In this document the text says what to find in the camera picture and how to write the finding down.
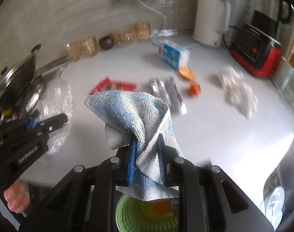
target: orange snack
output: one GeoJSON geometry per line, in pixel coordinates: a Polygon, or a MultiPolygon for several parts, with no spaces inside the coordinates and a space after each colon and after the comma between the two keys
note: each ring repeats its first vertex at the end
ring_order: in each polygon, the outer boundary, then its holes
{"type": "Polygon", "coordinates": [[[196,76],[189,67],[180,67],[179,73],[188,80],[196,81],[196,76]]]}
{"type": "Polygon", "coordinates": [[[158,214],[165,214],[172,211],[170,201],[168,200],[156,201],[154,205],[158,214]]]}
{"type": "Polygon", "coordinates": [[[188,90],[190,96],[199,96],[202,94],[199,84],[192,84],[188,90]]]}

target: blue and white towel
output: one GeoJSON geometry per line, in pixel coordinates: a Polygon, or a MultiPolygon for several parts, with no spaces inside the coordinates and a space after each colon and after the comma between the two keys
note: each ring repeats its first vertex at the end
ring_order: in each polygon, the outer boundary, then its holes
{"type": "Polygon", "coordinates": [[[137,137],[136,168],[130,187],[116,189],[133,198],[150,201],[178,196],[177,187],[162,185],[157,156],[157,138],[161,133],[165,145],[176,148],[184,157],[174,136],[169,106],[145,92],[102,91],[90,95],[85,101],[105,123],[105,133],[111,149],[130,143],[137,137]]]}

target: white countertop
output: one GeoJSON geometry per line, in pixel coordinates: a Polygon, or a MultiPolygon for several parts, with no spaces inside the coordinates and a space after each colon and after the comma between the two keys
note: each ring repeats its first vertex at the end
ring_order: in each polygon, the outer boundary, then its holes
{"type": "MultiPolygon", "coordinates": [[[[183,45],[191,44],[189,40],[183,45]]],[[[104,122],[85,107],[89,91],[103,78],[135,82],[138,90],[150,92],[149,79],[173,76],[188,113],[173,116],[177,142],[195,165],[211,161],[260,207],[263,186],[279,164],[294,137],[294,114],[269,80],[257,79],[225,49],[190,49],[189,67],[202,89],[199,98],[187,94],[189,83],[161,62],[157,48],[149,43],[133,44],[100,52],[91,59],[70,64],[62,78],[73,93],[73,123],[69,137],[54,156],[37,161],[21,176],[25,181],[55,185],[75,165],[91,167],[114,156],[104,133],[104,122]],[[245,82],[258,98],[258,112],[247,120],[226,102],[226,93],[214,74],[225,66],[244,71],[245,82]]]]}

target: electric kettle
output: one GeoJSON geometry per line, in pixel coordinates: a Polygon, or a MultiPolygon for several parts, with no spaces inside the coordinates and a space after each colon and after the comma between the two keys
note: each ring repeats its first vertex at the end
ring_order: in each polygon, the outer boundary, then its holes
{"type": "Polygon", "coordinates": [[[194,40],[203,46],[219,47],[228,30],[231,4],[221,0],[197,0],[194,40]]]}

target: human hand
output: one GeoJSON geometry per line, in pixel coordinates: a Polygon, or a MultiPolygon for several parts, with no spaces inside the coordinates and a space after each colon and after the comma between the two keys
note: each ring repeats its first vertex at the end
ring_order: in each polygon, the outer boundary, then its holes
{"type": "Polygon", "coordinates": [[[16,214],[20,214],[30,204],[30,198],[19,179],[3,192],[3,196],[8,202],[8,209],[16,214]]]}

